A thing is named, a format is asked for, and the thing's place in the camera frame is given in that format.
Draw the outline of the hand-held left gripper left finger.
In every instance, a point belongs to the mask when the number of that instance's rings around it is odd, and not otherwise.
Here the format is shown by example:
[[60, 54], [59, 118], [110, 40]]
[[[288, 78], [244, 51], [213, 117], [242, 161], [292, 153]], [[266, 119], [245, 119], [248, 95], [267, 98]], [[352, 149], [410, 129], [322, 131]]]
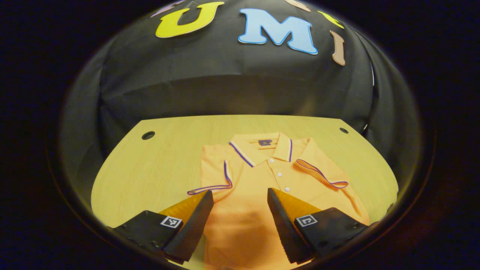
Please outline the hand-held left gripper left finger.
[[107, 229], [149, 261], [182, 265], [197, 249], [213, 206], [212, 191], [202, 191], [160, 212], [141, 211]]

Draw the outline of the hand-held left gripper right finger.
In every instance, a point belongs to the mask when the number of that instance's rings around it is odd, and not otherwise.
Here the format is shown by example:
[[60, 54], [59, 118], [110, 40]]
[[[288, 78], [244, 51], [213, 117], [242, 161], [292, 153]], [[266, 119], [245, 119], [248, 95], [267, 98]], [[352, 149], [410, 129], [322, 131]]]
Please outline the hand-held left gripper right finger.
[[267, 203], [290, 263], [326, 257], [369, 227], [336, 207], [321, 210], [275, 188], [267, 190]]

